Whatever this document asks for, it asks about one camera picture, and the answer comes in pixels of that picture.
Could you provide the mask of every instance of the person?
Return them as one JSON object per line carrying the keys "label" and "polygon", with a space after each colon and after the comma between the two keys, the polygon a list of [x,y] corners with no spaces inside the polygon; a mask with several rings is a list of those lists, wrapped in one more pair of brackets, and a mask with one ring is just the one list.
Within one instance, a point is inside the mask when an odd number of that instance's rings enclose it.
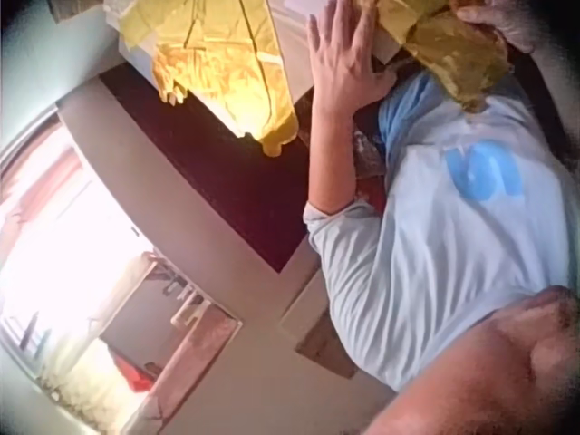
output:
{"label": "person", "polygon": [[[517,5],[458,16],[495,25],[542,68],[549,38]],[[580,371],[577,186],[511,76],[477,114],[429,72],[391,92],[396,74],[372,71],[375,21],[375,6],[357,14],[349,0],[308,20],[304,210],[346,352],[401,392],[369,433],[550,433]],[[355,199],[351,137],[354,113],[382,98],[379,216]]]}

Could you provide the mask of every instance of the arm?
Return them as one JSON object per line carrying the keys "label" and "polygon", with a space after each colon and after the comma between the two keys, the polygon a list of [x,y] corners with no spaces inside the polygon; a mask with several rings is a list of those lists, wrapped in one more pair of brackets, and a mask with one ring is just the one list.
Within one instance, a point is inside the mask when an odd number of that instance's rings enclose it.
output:
{"label": "arm", "polygon": [[372,72],[375,14],[369,6],[351,25],[351,0],[331,0],[319,20],[308,20],[314,77],[308,202],[328,215],[354,200],[354,113],[384,97],[396,80],[391,71]]}
{"label": "arm", "polygon": [[493,5],[463,7],[458,17],[489,24],[522,53],[532,56],[549,90],[560,121],[573,144],[580,144],[580,81],[569,56],[519,0],[495,0]]}

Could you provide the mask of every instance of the shirt sleeve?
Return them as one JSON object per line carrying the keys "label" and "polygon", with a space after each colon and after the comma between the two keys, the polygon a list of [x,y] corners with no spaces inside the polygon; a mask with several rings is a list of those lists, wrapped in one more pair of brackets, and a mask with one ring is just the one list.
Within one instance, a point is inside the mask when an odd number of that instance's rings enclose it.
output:
{"label": "shirt sleeve", "polygon": [[377,325],[384,316],[385,292],[372,285],[381,233],[381,218],[374,208],[357,201],[340,213],[327,216],[307,204],[304,222],[310,243],[322,260],[330,299],[330,314],[344,349],[369,374],[380,374],[382,346]]}

